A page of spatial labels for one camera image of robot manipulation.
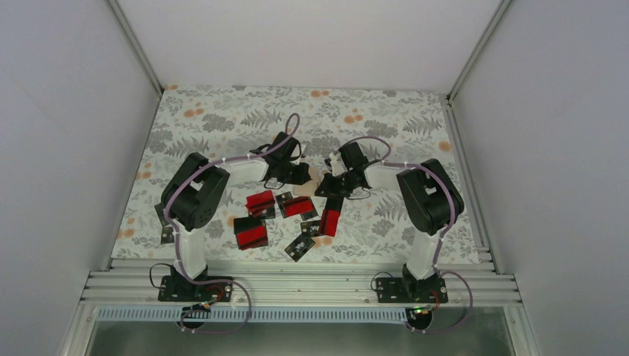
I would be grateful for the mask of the beige leather card holder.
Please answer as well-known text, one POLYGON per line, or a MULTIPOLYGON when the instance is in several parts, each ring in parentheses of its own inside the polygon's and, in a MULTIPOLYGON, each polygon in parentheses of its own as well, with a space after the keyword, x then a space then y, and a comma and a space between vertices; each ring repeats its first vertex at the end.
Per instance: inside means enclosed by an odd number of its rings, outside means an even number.
POLYGON ((293 195, 297 197, 313 197, 316 195, 316 190, 321 183, 321 175, 319 169, 316 167, 309 168, 310 180, 302 185, 295 185, 293 187, 293 195))

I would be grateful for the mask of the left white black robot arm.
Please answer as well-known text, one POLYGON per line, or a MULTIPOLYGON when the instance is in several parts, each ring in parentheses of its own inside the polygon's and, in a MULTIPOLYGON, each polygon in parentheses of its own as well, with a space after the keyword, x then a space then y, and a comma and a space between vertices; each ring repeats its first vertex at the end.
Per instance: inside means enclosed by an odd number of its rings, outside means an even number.
POLYGON ((163 216, 174 230, 177 291, 187 300, 205 294, 207 271, 202 230, 215 215, 227 188, 247 182, 275 179, 303 185, 312 178, 309 165, 300 162, 303 146, 291 134, 280 132, 273 143, 243 156, 211 162, 200 153, 189 154, 162 192, 163 216))

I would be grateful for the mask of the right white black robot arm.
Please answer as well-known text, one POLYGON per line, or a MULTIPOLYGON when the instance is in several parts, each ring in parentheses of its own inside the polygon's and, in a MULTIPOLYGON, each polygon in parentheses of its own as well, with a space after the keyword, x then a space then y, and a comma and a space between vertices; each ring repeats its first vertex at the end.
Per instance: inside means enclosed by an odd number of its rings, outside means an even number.
POLYGON ((338 150, 344 167, 339 174, 326 173, 315 190, 327 198, 326 213, 341 206, 357 188, 399 193, 417 232, 411 255, 403 266, 401 290, 412 302, 423 300, 440 277, 438 256, 445 234, 464 212, 464 201, 442 163, 435 158, 420 164, 369 161, 356 142, 338 150))

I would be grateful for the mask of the black card by left arm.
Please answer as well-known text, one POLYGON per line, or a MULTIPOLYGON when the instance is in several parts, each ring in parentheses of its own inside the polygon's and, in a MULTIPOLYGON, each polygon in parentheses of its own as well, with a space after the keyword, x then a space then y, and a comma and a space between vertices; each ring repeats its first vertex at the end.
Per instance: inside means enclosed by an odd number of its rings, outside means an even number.
POLYGON ((171 226, 165 226, 160 233, 160 244, 171 244, 174 242, 174 230, 171 226))

